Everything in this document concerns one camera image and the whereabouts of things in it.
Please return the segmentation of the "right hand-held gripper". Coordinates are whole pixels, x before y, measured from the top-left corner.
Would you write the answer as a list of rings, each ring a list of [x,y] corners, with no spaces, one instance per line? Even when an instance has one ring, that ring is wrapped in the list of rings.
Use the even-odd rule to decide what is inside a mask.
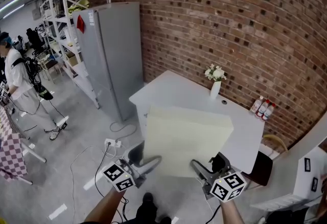
[[[241,172],[231,169],[230,161],[220,152],[209,160],[212,172],[225,172],[212,174],[204,165],[197,160],[191,160],[190,166],[196,174],[206,180],[203,192],[207,200],[217,198],[220,202],[228,202],[240,196],[247,182]]]

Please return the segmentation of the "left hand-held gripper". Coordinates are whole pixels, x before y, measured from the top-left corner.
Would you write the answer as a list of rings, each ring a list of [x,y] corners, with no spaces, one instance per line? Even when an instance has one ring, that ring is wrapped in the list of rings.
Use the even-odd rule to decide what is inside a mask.
[[[139,188],[146,180],[143,174],[150,173],[160,164],[162,157],[159,155],[142,161],[144,146],[145,141],[141,141],[127,148],[123,154],[123,159],[110,162],[102,170],[102,175],[117,192],[126,191],[133,186]],[[131,165],[140,165],[139,173]]]

